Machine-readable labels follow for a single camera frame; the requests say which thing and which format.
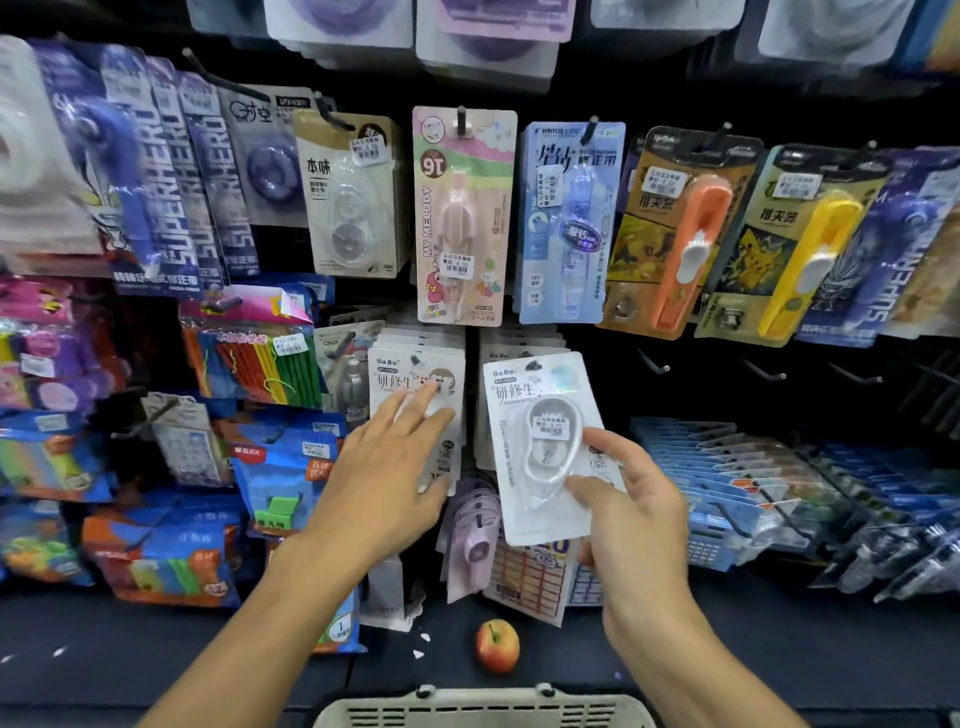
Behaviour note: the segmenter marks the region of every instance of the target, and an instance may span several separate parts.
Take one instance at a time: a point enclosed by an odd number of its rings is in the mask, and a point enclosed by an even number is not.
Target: white sticker
[[[288,336],[276,336],[274,338],[274,351],[277,356],[289,356],[292,353],[303,353],[308,351],[306,339],[302,332],[289,334]]]
[[[564,166],[544,164],[537,167],[537,207],[557,207],[564,203]]]
[[[534,438],[537,440],[569,440],[570,420],[563,415],[535,417]]]
[[[70,424],[66,421],[66,415],[60,413],[57,415],[38,415],[34,417],[36,429],[40,432],[56,432],[57,430],[67,429]]]
[[[960,172],[956,169],[931,172],[926,176],[926,182],[918,194],[920,197],[944,197],[956,200],[960,195]]]
[[[340,437],[340,426],[336,423],[314,423],[314,432],[329,432],[334,437]]]
[[[820,191],[823,175],[804,174],[803,172],[783,172],[774,187],[774,197],[788,200],[812,200]]]
[[[390,155],[387,154],[387,142],[378,133],[352,139],[350,141],[350,154],[353,156],[353,163],[358,167],[371,167],[375,164],[390,161]]]
[[[57,375],[53,359],[48,356],[34,356],[31,353],[20,354],[20,371],[25,375],[43,376],[47,379]]]
[[[303,454],[307,457],[320,457],[323,460],[329,460],[330,445],[327,443],[308,443],[304,441]]]
[[[689,178],[690,176],[686,174],[686,172],[663,169],[662,167],[651,167],[647,170],[647,176],[643,179],[641,189],[653,195],[672,197],[676,200],[684,194],[684,186]]]
[[[473,280],[473,256],[440,253],[440,275],[449,279]]]

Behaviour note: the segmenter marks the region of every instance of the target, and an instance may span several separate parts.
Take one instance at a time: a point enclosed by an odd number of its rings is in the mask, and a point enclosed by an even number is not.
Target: stationery product
[[[184,303],[180,322],[200,393],[296,407],[323,406],[313,323],[282,288],[231,286],[223,312]]]
[[[452,407],[453,420],[441,434],[433,452],[427,456],[418,478],[421,490],[436,478],[449,478],[450,493],[460,479],[461,448],[464,444],[465,344],[425,346],[415,337],[408,342],[381,343],[367,352],[370,378],[370,414],[396,389],[407,390],[407,401],[428,379],[438,384],[437,393],[427,407],[429,417],[438,409]]]
[[[523,133],[522,323],[600,321],[624,133],[595,121]]]
[[[385,116],[294,113],[318,273],[396,278],[409,257],[401,136]]]
[[[270,102],[226,88],[220,88],[219,94],[250,221],[306,228],[293,113],[317,110],[313,91],[293,86],[245,87],[267,94]]]
[[[117,480],[103,445],[76,414],[7,411],[0,419],[0,471],[24,497],[113,501]]]
[[[416,107],[413,126],[418,316],[498,327],[516,113]]]
[[[772,150],[696,335],[786,344],[889,173],[869,148]]]
[[[759,139],[656,127],[632,146],[602,328],[677,339],[763,153]]]
[[[267,541],[267,566],[270,566],[270,560],[274,551],[280,545],[283,539],[268,539]],[[361,654],[367,651],[367,648],[360,644],[360,588],[354,587],[347,597],[346,601],[340,605],[333,620],[320,637],[317,646],[313,648],[314,655],[333,655],[333,654]]]
[[[587,536],[589,511],[564,481],[593,475],[623,490],[623,480],[610,458],[583,442],[584,426],[603,426],[583,357],[569,352],[491,362],[483,373],[507,543]]]
[[[79,533],[53,500],[8,503],[0,509],[0,553],[15,574],[51,584],[93,586],[77,550]]]
[[[253,244],[250,215],[217,89],[195,73],[179,73],[177,90],[197,151],[228,276],[232,279],[255,276],[260,271],[260,260]]]
[[[84,180],[57,127],[33,49],[0,36],[0,60],[0,250],[14,260],[20,254],[100,255]]]
[[[801,341],[873,345],[960,193],[960,154],[889,150],[890,180],[813,298]]]

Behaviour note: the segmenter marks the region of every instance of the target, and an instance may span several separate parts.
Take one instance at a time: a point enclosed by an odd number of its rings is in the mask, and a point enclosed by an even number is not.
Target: forearm
[[[695,604],[649,627],[641,634],[625,625],[632,636],[620,653],[667,728],[805,728],[733,657]]]
[[[277,550],[240,611],[140,728],[276,725],[311,650],[363,578],[355,559],[299,546],[291,539]]]

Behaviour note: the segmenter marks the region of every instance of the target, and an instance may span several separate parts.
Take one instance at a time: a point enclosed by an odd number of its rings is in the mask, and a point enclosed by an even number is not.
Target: white package
[[[511,546],[589,535],[590,513],[564,487],[591,475],[624,490],[620,469],[583,442],[603,427],[578,352],[484,364],[503,529]]]
[[[560,43],[447,33],[437,24],[435,3],[417,3],[417,58],[435,76],[546,93]]]

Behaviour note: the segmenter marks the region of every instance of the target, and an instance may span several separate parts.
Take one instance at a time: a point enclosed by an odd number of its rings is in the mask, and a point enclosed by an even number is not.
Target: correction tape package
[[[236,582],[252,575],[243,522],[227,494],[104,508],[84,519],[84,553],[124,601],[236,609]]]
[[[535,122],[523,133],[520,321],[596,324],[613,235],[622,122]]]
[[[177,91],[197,152],[228,276],[255,276],[260,272],[260,258],[253,243],[250,214],[217,89],[196,73],[178,73]]]
[[[20,254],[100,255],[84,204],[84,181],[57,126],[33,49],[0,36],[0,248]]]
[[[0,509],[0,554],[11,573],[50,584],[93,586],[78,543],[53,500],[8,503]]]
[[[773,149],[696,336],[786,344],[890,169],[869,147]]]
[[[0,471],[23,497],[109,503],[117,487],[104,443],[73,413],[5,412]]]
[[[639,163],[607,273],[602,328],[677,339],[763,154],[748,136],[656,127]]]
[[[584,427],[603,427],[577,352],[484,364],[503,531],[510,546],[589,535],[590,513],[564,488],[590,475],[624,489],[616,463],[588,448]]]
[[[885,155],[890,179],[813,297],[800,341],[872,346],[960,194],[960,150]]]
[[[267,567],[283,539],[268,539]],[[324,635],[313,648],[314,655],[362,654],[367,648],[360,644],[360,588],[354,587],[347,600],[337,609]]]
[[[399,128],[386,116],[325,115],[294,112],[314,267],[396,278],[410,255]]]
[[[270,413],[220,424],[253,533],[289,536],[306,527],[337,458],[336,423],[324,424],[331,427]]]
[[[516,112],[415,107],[417,307],[428,324],[498,327]]]
[[[306,228],[306,203],[297,158],[293,113],[317,110],[313,91],[298,86],[249,85],[269,100],[220,88],[237,171],[253,225]]]
[[[461,448],[464,445],[464,392],[466,391],[466,347],[462,342],[435,342],[427,346],[413,337],[407,341],[381,342],[379,337],[367,352],[370,378],[370,415],[396,389],[408,391],[407,401],[428,379],[438,384],[437,393],[427,407],[426,415],[444,407],[452,407],[453,420],[441,434],[433,452],[427,456],[418,478],[421,490],[436,478],[449,478],[450,492],[460,479]]]
[[[227,269],[220,247],[219,232],[213,226],[210,208],[204,193],[204,178],[190,141],[186,116],[177,91],[177,71],[167,59],[147,57],[147,74],[154,88],[156,107],[167,135],[170,160],[177,173],[177,186],[183,200],[183,211],[190,227],[197,268],[204,292],[215,297],[228,284]]]
[[[89,413],[127,385],[130,366],[110,340],[114,322],[72,297],[84,281],[7,279],[0,285],[0,406]]]

